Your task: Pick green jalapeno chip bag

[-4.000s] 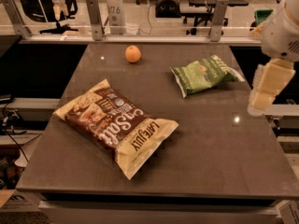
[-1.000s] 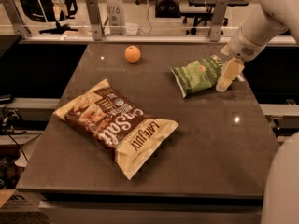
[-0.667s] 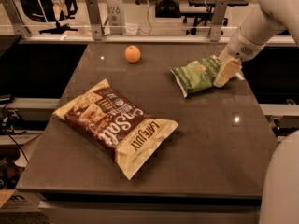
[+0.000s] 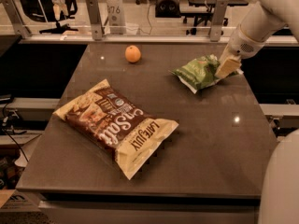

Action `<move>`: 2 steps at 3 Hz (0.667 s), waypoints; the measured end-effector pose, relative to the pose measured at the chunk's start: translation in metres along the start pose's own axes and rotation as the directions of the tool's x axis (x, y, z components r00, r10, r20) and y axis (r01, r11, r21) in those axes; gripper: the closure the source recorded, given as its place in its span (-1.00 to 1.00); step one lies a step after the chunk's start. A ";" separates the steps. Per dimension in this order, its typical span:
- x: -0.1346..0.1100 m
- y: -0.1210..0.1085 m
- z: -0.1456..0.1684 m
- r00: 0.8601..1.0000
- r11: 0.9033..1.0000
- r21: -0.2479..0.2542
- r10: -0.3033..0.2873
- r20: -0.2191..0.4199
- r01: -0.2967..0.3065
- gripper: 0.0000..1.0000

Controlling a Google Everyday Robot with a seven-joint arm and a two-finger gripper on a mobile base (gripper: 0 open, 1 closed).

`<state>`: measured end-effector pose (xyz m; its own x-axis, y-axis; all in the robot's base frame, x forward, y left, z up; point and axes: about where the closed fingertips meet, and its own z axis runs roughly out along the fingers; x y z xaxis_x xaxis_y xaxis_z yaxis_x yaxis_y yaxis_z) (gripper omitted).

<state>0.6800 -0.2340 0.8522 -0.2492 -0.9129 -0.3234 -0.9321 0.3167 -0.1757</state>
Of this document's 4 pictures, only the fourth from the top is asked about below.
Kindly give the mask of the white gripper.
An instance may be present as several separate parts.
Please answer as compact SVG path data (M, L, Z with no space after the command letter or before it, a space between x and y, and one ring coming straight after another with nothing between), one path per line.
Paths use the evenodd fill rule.
M236 60L255 56L263 46L264 42L249 37L242 30L242 26L238 25L224 49L224 59L226 60L218 67L215 76L219 79L228 77L241 66L241 62Z

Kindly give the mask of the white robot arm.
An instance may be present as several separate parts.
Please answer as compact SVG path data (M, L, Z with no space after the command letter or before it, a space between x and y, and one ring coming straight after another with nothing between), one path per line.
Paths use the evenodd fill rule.
M299 41L299 0L258 0L232 32L215 76L223 79L235 72L242 59L255 56L285 26Z

